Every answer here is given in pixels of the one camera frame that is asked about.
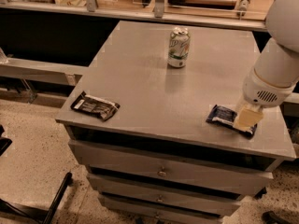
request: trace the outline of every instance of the drawer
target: drawer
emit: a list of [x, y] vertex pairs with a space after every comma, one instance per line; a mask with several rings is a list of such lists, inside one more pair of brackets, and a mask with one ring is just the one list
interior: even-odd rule
[[150, 203], [133, 201], [122, 197], [111, 195], [99, 195], [100, 203], [114, 210], [122, 210], [141, 216], [154, 217], [160, 220], [175, 221], [178, 223], [196, 224], [221, 224], [222, 219], [198, 212], [179, 210], [171, 207], [161, 207]]
[[273, 178], [268, 172], [129, 147], [75, 140], [69, 146], [80, 164], [244, 195], [254, 196]]
[[172, 205], [221, 216], [230, 216], [240, 202], [226, 198], [208, 196], [185, 189], [172, 189], [140, 181], [126, 180], [108, 175], [88, 174], [93, 189], [152, 203]]

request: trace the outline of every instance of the drawer handle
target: drawer handle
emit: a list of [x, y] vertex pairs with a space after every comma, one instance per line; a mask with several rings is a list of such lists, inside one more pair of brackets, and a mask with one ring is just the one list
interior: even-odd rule
[[165, 171], [165, 169], [162, 167], [161, 171], [158, 172], [158, 175], [161, 177], [166, 177], [167, 176], [167, 172]]
[[156, 213], [155, 218], [160, 219], [160, 216], [159, 216], [159, 213], [158, 213], [158, 212]]
[[162, 195], [159, 195], [159, 198], [156, 201], [157, 203], [162, 203], [163, 202]]

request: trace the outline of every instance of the floor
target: floor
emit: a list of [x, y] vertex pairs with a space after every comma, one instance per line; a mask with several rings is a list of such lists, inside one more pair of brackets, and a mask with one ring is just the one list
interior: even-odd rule
[[[0, 198], [10, 202], [48, 209], [67, 172], [73, 184], [66, 189], [52, 223], [134, 224], [134, 215], [107, 210], [97, 200], [68, 145], [68, 135], [55, 116], [64, 99], [38, 95], [27, 104], [26, 92], [0, 90], [0, 123], [13, 143], [0, 157]], [[299, 224], [299, 166], [286, 162], [274, 172], [274, 180], [261, 199], [246, 198], [224, 224], [259, 224], [261, 215], [273, 210], [292, 224]], [[143, 218], [145, 224], [157, 221]], [[0, 224], [35, 223], [27, 218], [0, 213]]]

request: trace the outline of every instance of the can lid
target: can lid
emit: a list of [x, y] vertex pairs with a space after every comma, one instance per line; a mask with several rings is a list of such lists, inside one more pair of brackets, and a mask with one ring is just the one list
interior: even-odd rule
[[186, 27], [175, 27], [173, 30], [173, 33], [176, 35], [187, 35], [188, 34], [188, 28]]

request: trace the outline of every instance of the cabinet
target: cabinet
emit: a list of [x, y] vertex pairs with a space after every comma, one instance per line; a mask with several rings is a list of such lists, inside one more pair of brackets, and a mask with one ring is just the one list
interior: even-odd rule
[[[187, 65], [167, 65], [172, 25], [121, 21], [57, 116], [87, 178], [110, 209], [181, 223], [221, 223], [293, 160], [278, 108], [252, 139], [206, 123], [234, 108], [258, 57], [250, 32], [189, 27]], [[106, 122], [70, 109], [86, 91], [121, 105]]]

